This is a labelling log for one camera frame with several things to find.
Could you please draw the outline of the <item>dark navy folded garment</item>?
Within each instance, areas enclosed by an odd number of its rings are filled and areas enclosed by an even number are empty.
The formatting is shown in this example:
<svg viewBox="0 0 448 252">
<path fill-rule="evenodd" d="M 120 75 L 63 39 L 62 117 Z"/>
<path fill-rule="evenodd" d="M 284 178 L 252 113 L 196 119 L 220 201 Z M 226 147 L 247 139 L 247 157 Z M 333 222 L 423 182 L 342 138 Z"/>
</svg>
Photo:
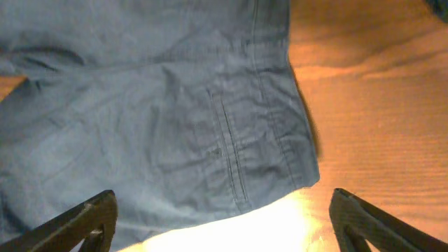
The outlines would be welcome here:
<svg viewBox="0 0 448 252">
<path fill-rule="evenodd" d="M 425 0 L 432 12 L 443 22 L 448 22 L 448 0 Z"/>
</svg>

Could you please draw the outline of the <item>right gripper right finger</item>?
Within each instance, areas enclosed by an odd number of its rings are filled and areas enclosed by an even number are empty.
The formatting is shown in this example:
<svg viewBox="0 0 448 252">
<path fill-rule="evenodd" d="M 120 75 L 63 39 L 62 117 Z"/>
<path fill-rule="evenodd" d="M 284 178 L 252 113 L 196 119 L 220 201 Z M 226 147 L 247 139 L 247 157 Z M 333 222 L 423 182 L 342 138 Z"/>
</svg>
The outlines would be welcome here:
<svg viewBox="0 0 448 252">
<path fill-rule="evenodd" d="M 342 252 L 446 251 L 447 243 L 422 232 L 353 193 L 336 188 L 329 214 Z"/>
</svg>

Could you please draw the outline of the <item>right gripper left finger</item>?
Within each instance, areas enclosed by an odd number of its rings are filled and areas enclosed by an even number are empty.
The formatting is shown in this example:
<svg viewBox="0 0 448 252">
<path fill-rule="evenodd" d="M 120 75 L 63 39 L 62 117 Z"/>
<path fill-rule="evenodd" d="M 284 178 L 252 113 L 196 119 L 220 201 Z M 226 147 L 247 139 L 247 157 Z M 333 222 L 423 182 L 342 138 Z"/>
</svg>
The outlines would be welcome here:
<svg viewBox="0 0 448 252">
<path fill-rule="evenodd" d="M 105 190 L 37 228 L 1 245 L 1 252 L 108 252 L 116 231 L 118 203 Z"/>
</svg>

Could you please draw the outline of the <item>grey folded shorts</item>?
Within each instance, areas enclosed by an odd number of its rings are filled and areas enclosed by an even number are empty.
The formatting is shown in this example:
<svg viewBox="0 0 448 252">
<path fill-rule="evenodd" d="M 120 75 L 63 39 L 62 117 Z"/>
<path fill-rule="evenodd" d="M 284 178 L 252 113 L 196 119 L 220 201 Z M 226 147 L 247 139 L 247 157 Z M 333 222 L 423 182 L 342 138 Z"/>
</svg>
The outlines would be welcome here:
<svg viewBox="0 0 448 252">
<path fill-rule="evenodd" d="M 320 178 L 273 0 L 2 0 L 1 240 L 103 190 L 118 251 Z"/>
</svg>

